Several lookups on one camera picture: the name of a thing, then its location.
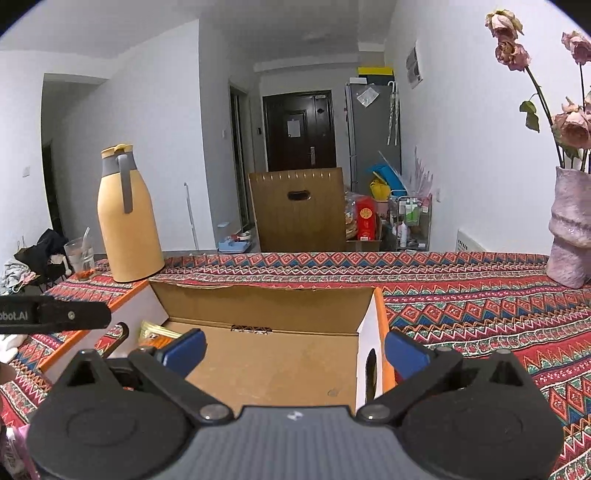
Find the orange yellow snack bag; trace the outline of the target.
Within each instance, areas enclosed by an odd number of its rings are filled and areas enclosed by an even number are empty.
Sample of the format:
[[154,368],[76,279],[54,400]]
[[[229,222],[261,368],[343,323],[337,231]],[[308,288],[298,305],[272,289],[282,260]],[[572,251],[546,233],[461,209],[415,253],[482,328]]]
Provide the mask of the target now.
[[142,321],[138,334],[138,346],[160,349],[180,337],[181,333],[174,332],[160,325]]

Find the black chair with clothes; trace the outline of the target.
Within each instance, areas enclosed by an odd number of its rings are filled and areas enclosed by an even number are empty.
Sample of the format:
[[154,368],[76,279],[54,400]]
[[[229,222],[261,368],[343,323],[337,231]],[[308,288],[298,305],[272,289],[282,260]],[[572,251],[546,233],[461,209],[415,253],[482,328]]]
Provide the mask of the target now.
[[37,243],[20,248],[1,269],[1,294],[18,295],[34,289],[43,293],[68,272],[64,246],[68,239],[47,229]]

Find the orange cardboard snack box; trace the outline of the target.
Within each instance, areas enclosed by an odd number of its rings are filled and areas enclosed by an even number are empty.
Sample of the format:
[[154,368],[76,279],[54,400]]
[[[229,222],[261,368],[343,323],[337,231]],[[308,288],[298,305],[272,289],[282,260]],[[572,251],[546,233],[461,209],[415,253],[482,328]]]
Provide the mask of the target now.
[[245,405],[348,405],[358,410],[394,388],[379,288],[195,286],[144,281],[108,303],[136,348],[142,322],[204,331],[204,361],[187,381],[239,411]]

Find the patterned red tablecloth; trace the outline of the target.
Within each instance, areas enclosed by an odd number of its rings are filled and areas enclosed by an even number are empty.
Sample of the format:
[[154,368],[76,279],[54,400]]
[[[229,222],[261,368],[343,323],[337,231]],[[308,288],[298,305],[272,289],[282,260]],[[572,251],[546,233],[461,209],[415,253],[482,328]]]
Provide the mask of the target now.
[[169,258],[183,286],[377,287],[389,326],[427,347],[482,357],[512,350],[559,418],[556,479],[590,475],[590,290],[546,275],[523,253],[247,253]]

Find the glass cup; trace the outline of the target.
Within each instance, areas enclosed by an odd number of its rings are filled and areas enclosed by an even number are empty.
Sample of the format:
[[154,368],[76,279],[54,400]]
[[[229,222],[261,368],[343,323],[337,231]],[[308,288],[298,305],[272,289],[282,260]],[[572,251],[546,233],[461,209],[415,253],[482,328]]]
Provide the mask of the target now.
[[90,235],[69,241],[64,245],[64,251],[77,280],[88,281],[94,276],[95,259]]

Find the yellow thermos jug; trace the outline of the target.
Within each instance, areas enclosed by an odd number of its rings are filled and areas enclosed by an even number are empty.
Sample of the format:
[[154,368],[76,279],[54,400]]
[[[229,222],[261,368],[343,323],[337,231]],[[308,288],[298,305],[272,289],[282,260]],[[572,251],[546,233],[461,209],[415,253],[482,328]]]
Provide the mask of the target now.
[[118,283],[143,280],[164,267],[149,191],[132,145],[109,147],[101,159],[97,215],[112,277]]

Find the red gift box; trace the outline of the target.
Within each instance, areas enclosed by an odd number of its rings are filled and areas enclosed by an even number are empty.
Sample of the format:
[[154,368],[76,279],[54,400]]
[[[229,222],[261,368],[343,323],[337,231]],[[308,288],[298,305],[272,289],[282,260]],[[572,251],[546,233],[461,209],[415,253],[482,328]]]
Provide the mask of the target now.
[[360,241],[374,241],[377,235],[376,202],[372,197],[356,198],[356,227]]

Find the pink ceramic vase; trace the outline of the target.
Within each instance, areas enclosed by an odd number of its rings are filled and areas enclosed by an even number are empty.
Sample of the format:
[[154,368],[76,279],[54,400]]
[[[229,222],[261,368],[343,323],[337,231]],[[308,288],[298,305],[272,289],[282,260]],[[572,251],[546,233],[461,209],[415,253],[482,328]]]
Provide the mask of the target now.
[[547,275],[578,289],[590,279],[590,175],[556,168],[555,198],[549,230],[554,240]]

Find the brown cardboard box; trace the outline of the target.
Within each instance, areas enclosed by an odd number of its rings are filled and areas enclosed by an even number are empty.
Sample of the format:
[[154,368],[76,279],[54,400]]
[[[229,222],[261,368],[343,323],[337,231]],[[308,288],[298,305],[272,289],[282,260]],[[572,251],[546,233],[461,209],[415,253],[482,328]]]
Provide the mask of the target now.
[[263,252],[346,249],[346,201],[341,169],[252,173],[249,187]]

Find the grey refrigerator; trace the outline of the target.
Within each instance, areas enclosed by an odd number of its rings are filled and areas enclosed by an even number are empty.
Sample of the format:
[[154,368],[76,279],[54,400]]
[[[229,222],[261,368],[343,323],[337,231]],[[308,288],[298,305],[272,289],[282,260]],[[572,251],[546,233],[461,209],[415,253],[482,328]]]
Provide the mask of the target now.
[[353,192],[370,195],[373,167],[389,163],[402,172],[400,141],[394,137],[392,85],[348,83],[346,121],[349,138],[349,174]]

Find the dark entrance door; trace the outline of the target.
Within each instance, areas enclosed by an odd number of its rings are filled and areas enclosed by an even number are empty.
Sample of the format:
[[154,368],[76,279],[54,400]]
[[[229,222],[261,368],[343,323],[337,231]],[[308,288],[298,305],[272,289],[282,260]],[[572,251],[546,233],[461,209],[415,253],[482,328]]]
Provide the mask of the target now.
[[337,166],[330,91],[264,96],[263,116],[270,172]]

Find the dried pink rose bouquet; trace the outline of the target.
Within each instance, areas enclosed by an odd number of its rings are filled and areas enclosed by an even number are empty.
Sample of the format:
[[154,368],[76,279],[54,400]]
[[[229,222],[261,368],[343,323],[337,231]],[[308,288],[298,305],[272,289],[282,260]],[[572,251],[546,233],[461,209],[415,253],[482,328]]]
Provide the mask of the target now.
[[548,131],[558,166],[590,172],[590,37],[556,11],[523,19],[507,8],[486,14],[496,62],[531,84],[519,105],[528,130]]

